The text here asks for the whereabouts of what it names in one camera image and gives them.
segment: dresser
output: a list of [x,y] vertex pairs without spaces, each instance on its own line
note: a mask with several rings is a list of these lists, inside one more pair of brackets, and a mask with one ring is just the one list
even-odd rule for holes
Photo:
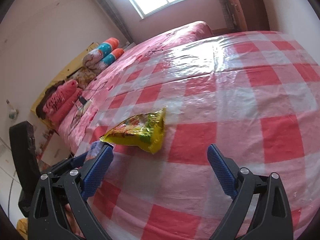
[[263,0],[226,0],[226,3],[237,31],[270,30]]

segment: mattress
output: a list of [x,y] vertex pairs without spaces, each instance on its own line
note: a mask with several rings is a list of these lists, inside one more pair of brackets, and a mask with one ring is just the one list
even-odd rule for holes
[[167,106],[162,149],[151,155],[116,145],[88,200],[114,240],[207,240],[232,201],[207,161],[212,143],[239,167],[280,175],[295,239],[319,208],[320,67],[291,37],[245,32],[195,41],[116,65],[92,88],[95,105],[80,124],[70,113],[59,128],[76,155],[129,116]]
[[197,21],[162,33],[126,51],[84,90],[83,96],[86,99],[94,97],[92,107],[88,113],[77,122],[75,120],[76,107],[74,107],[60,124],[58,129],[59,135],[64,139],[70,150],[75,153],[85,135],[86,127],[90,124],[93,116],[106,99],[105,93],[107,93],[107,89],[110,88],[110,86],[107,85],[107,82],[108,84],[111,83],[110,77],[115,80],[123,69],[133,63],[148,61],[151,56],[167,49],[209,37],[212,37],[212,31],[209,26],[203,21]]

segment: cable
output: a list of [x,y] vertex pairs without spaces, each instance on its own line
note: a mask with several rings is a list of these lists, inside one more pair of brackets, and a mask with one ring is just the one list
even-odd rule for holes
[[[87,99],[87,101],[89,101],[94,95],[95,95],[95,92],[99,91],[99,90],[102,90],[104,88],[104,86],[107,84],[108,81],[105,81],[103,83],[101,83],[97,89],[85,89],[83,90],[83,92],[85,91],[94,91],[94,93],[91,95],[91,97],[89,99]],[[72,130],[69,131],[68,133],[68,141],[69,141],[69,149],[71,150],[71,145],[70,145],[70,134],[74,131],[74,129],[77,127],[77,125],[80,123],[80,120],[81,120],[81,117],[83,116],[83,111],[84,111],[84,105],[82,106],[82,113],[81,113],[81,116],[79,116],[79,119],[78,119],[78,122],[73,126]],[[71,126],[72,126],[72,123],[74,122],[75,118],[76,118],[76,114],[77,114],[77,111],[75,111],[75,114],[73,115],[73,118],[72,118],[72,121],[71,121],[71,124],[70,124],[70,129],[71,129]]]
[[10,191],[9,191],[9,200],[8,200],[8,219],[9,219],[9,220],[10,220],[10,198],[11,198],[11,191],[12,191],[13,181],[14,181],[14,178],[12,178],[11,186],[10,186]]

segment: floor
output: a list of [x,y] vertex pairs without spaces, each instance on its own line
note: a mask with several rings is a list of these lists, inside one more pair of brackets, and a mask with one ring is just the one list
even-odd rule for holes
[[17,221],[23,218],[18,207],[18,200],[21,192],[21,185],[18,176],[15,172],[15,167],[12,159],[10,149],[4,146],[0,142],[0,204],[5,211],[6,215],[9,215],[11,223],[16,227]]

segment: snack bag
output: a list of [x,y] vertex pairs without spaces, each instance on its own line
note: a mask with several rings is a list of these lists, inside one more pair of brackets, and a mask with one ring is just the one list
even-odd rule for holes
[[147,114],[138,114],[124,120],[100,141],[121,145],[136,145],[142,150],[155,154],[162,146],[164,117],[166,109]]

